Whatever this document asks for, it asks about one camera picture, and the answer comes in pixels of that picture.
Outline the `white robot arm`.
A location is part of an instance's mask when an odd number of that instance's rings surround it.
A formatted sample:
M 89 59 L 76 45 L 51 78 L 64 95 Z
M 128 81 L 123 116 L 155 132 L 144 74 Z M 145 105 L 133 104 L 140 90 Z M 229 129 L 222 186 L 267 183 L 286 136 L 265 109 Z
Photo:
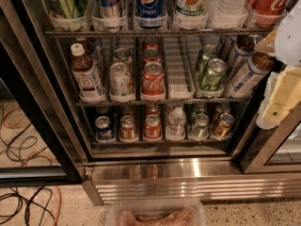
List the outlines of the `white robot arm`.
M 256 52 L 275 57 L 285 65 L 269 76 L 256 124 L 272 129 L 301 101 L 301 0 L 280 24 L 255 46 Z

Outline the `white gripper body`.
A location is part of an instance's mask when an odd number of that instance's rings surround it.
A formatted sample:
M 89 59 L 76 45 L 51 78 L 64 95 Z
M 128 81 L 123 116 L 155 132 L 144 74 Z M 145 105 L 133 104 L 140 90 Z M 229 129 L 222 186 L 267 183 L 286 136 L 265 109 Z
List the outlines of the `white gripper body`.
M 277 82 L 277 76 L 278 73 L 275 72 L 271 72 L 267 82 L 266 82 L 266 87 L 265 87 L 265 91 L 264 91 L 264 98 L 261 102 L 260 108 L 258 109 L 258 117 L 256 119 L 256 124 L 258 127 L 260 127 L 263 130 L 270 130 L 273 129 L 275 127 L 277 127 L 277 123 L 275 122 L 270 122 L 267 119 L 265 119 L 263 117 L 263 112 L 265 110 L 265 108 L 267 107 L 268 103 L 269 103 L 269 98 L 273 92 L 273 89 L 276 85 Z

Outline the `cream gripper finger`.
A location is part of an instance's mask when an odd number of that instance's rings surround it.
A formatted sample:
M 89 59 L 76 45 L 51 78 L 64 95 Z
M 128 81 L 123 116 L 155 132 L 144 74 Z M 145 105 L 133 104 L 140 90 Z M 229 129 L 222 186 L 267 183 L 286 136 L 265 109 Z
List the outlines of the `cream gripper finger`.
M 274 28 L 266 37 L 264 37 L 255 45 L 255 51 L 267 54 L 270 57 L 274 57 L 276 55 L 276 35 L 277 28 Z
M 288 66 L 281 73 L 271 73 L 266 89 L 267 105 L 262 117 L 280 124 L 301 101 L 301 67 Z

